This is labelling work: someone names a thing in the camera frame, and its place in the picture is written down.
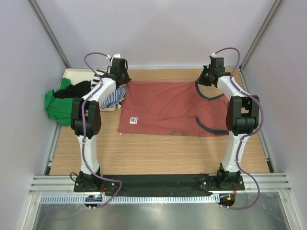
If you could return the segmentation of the green tank top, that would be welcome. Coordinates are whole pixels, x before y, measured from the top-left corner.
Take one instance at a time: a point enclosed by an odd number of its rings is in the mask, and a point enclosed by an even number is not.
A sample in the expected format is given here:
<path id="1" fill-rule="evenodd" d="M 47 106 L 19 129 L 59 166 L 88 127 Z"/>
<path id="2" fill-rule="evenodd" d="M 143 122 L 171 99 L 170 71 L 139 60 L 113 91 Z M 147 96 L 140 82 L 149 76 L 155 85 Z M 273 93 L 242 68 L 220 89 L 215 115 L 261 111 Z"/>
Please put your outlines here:
<path id="1" fill-rule="evenodd" d="M 71 124 L 71 110 L 72 110 L 72 96 L 63 95 L 63 98 L 56 97 L 56 93 L 72 86 L 71 80 L 62 78 L 60 87 L 57 91 L 50 90 L 45 94 L 44 109 L 49 119 L 55 119 L 62 126 L 70 126 Z"/>

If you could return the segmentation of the red tank top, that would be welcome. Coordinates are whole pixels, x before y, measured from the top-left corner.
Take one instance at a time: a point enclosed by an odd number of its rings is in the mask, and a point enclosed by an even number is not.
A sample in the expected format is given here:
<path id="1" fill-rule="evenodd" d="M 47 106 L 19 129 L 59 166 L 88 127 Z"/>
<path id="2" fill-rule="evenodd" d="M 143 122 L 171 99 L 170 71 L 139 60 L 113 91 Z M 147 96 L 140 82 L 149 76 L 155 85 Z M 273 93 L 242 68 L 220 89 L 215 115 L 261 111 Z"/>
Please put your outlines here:
<path id="1" fill-rule="evenodd" d="M 228 135 L 228 99 L 204 95 L 192 81 L 131 81 L 118 131 L 125 134 L 215 137 Z"/>

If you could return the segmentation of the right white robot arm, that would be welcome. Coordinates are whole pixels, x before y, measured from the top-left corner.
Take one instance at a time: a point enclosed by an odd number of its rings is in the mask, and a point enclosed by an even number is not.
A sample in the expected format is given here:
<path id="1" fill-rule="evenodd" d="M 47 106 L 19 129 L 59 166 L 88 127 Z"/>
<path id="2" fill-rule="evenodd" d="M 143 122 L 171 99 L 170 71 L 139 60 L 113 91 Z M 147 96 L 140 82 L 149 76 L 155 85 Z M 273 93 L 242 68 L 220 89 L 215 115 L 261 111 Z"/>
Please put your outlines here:
<path id="1" fill-rule="evenodd" d="M 259 124 L 259 98 L 251 99 L 250 95 L 236 83 L 233 74 L 225 71 L 224 58 L 210 56 L 210 64 L 203 67 L 197 83 L 212 86 L 221 90 L 229 104 L 226 114 L 226 128 L 229 131 L 229 142 L 226 155 L 216 175 L 216 184 L 226 190 L 239 183 L 241 159 L 249 136 Z"/>

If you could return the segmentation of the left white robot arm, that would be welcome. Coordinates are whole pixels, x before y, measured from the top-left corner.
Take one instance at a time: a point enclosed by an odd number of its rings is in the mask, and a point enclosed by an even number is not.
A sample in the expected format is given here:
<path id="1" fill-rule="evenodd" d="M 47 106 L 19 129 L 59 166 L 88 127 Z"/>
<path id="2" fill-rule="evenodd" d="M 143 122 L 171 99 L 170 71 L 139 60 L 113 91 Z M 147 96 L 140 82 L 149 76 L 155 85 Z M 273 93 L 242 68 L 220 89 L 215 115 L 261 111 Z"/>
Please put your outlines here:
<path id="1" fill-rule="evenodd" d="M 98 77 L 98 84 L 81 98 L 74 98 L 71 111 L 71 128 L 80 144 L 81 169 L 75 181 L 75 187 L 92 192 L 102 185 L 100 166 L 97 160 L 96 140 L 101 129 L 100 105 L 121 85 L 130 81 L 128 62 L 120 54 L 106 55 L 111 66 Z"/>

